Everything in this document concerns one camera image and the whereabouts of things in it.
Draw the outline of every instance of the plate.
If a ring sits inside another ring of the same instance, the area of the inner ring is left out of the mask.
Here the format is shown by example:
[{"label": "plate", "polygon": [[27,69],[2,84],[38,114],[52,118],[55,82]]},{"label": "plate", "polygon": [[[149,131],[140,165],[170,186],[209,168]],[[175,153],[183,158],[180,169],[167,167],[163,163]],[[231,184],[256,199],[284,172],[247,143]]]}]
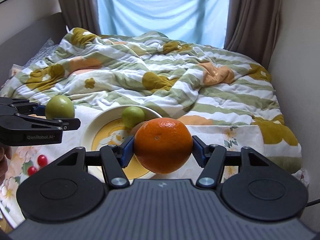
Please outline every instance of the plate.
[{"label": "plate", "polygon": [[[129,106],[136,105],[116,106],[97,115],[86,128],[81,145],[91,151],[97,151],[101,147],[110,144],[120,145],[130,132],[121,119],[122,112]],[[161,117],[161,115],[149,108],[137,107],[144,111],[146,121]],[[128,167],[123,170],[130,183],[132,183],[133,179],[150,179],[155,175],[155,173],[144,168],[135,156],[132,157]],[[88,172],[104,182],[100,166],[89,166]]]}]

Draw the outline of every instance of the lime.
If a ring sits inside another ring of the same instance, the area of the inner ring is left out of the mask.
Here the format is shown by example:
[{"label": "lime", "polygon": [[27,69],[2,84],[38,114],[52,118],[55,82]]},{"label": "lime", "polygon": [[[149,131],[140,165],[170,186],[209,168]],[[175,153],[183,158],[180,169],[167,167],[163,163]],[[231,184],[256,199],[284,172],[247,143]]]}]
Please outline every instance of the lime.
[{"label": "lime", "polygon": [[54,118],[74,118],[75,108],[66,96],[55,96],[49,100],[45,107],[45,117],[50,120]]},{"label": "lime", "polygon": [[138,123],[145,120],[145,114],[140,107],[129,106],[122,112],[122,120],[124,125],[129,129],[135,127]]}]

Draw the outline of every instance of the human hand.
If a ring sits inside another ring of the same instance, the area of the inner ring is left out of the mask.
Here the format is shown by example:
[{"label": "human hand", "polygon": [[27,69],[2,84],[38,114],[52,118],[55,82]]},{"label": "human hand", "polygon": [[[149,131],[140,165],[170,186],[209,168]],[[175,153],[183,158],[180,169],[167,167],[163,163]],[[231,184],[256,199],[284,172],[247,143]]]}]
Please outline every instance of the human hand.
[{"label": "human hand", "polygon": [[5,156],[11,160],[12,150],[10,146],[1,145],[0,146],[0,184],[4,181],[5,173],[8,170],[8,163]]}]

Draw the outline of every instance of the striped comforter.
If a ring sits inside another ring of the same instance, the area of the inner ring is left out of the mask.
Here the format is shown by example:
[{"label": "striped comforter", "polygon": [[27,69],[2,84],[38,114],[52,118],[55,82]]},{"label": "striped comforter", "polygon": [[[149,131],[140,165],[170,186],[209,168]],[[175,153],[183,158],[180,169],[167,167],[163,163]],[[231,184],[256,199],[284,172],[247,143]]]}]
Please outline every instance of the striped comforter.
[{"label": "striped comforter", "polygon": [[46,104],[55,95],[100,110],[149,107],[187,125],[258,125],[264,155],[293,173],[301,147],[284,125],[271,76],[234,52],[170,40],[152,31],[138,37],[70,31],[57,50],[14,76],[1,96]]}]

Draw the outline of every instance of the blue curtain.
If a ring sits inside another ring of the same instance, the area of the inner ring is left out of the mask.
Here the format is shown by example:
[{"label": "blue curtain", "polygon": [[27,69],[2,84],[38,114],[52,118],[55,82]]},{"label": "blue curtain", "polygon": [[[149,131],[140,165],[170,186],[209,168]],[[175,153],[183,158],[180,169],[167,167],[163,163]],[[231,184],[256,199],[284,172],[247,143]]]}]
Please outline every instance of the blue curtain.
[{"label": "blue curtain", "polygon": [[229,0],[98,0],[101,33],[156,30],[173,40],[223,48]]}]

